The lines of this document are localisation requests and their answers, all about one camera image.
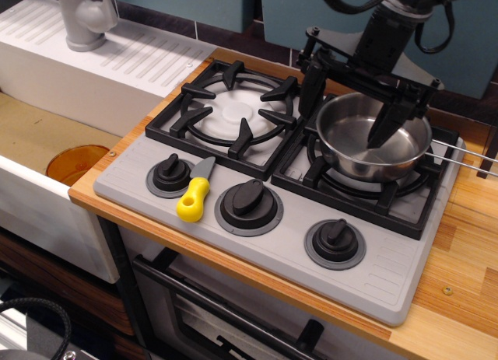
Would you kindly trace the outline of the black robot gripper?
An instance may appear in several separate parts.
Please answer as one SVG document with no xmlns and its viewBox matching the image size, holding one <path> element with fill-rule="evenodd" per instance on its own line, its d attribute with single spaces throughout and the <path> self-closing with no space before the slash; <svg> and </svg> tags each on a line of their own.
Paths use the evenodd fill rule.
<svg viewBox="0 0 498 360">
<path fill-rule="evenodd" d="M 310 119 L 331 79 L 384 103 L 367 137 L 369 149 L 380 148 L 408 119 L 422 117 L 443 86 L 404 53 L 419 21 L 381 4 L 360 33 L 307 28 L 297 61 L 305 74 L 300 115 Z"/>
</svg>

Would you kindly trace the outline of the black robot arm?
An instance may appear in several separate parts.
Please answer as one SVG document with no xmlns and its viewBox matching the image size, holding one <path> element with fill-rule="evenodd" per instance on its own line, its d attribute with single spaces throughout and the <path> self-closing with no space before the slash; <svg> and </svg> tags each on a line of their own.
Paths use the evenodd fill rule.
<svg viewBox="0 0 498 360">
<path fill-rule="evenodd" d="M 361 33 L 339 33 L 316 26 L 307 29 L 307 42 L 297 64 L 305 74 L 299 112 L 309 119 L 321 103 L 327 79 L 381 102 L 381 111 L 367 137 L 368 148 L 382 146 L 406 121 L 423 118 L 433 95 L 443 88 L 439 79 L 412 63 L 404 54 L 414 40 L 425 54 L 441 52 L 421 43 L 425 22 L 436 5 L 444 7 L 448 33 L 454 32 L 452 3 L 456 0 L 369 0 L 350 5 L 324 0 L 336 12 L 372 12 Z"/>
</svg>

